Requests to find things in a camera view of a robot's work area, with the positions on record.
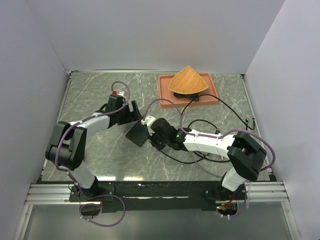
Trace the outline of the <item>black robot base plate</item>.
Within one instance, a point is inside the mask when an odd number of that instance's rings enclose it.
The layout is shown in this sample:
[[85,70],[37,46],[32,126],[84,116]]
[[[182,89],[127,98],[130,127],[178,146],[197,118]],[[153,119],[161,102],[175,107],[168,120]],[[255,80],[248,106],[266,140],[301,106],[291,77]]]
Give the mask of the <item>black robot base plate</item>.
[[215,211],[218,202],[242,201],[241,185],[234,192],[222,188],[219,181],[100,181],[95,194],[83,196],[75,185],[72,203],[97,203],[103,213],[117,211],[190,210]]

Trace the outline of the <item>black network switch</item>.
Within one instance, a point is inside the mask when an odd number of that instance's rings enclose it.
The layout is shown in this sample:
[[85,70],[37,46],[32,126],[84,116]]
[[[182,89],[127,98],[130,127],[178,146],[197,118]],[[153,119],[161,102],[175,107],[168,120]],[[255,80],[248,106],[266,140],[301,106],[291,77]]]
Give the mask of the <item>black network switch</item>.
[[147,141],[148,136],[148,128],[146,125],[143,125],[141,121],[137,121],[136,124],[125,135],[128,140],[130,140],[139,148]]

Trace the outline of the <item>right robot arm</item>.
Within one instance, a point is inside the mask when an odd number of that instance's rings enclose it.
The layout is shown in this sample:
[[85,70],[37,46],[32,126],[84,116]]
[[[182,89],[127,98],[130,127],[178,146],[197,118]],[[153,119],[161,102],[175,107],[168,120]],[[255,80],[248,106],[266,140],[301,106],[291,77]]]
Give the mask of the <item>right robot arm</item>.
[[175,151],[205,152],[230,160],[232,167],[223,178],[218,193],[223,199],[230,199],[246,181],[256,181],[262,170],[267,152],[246,130],[236,134],[212,134],[190,128],[176,129],[164,118],[148,116],[141,120],[146,127],[148,139],[157,150],[166,146]]

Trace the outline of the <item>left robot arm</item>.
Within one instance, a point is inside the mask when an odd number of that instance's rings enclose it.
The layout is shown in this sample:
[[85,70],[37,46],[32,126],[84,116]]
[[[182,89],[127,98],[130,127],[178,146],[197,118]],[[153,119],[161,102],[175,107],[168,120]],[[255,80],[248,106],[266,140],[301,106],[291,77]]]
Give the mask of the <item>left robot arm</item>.
[[98,179],[84,162],[87,138],[114,125],[141,120],[136,101],[131,104],[132,110],[124,96],[111,94],[108,102],[92,115],[73,122],[59,121],[53,129],[45,158],[73,180],[87,201],[94,201],[99,195]]

